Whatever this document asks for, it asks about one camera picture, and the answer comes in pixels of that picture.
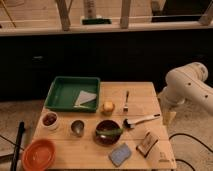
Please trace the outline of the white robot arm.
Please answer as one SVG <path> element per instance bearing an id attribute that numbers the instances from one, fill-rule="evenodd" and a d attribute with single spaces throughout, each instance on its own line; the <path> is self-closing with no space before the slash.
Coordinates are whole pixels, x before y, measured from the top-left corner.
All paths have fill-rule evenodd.
<path id="1" fill-rule="evenodd" d="M 213 115 L 213 87 L 205 84 L 207 67 L 200 62 L 170 70 L 165 77 L 166 86 L 159 93 L 163 124 L 169 125 L 176 112 L 174 107 L 191 100 Z"/>

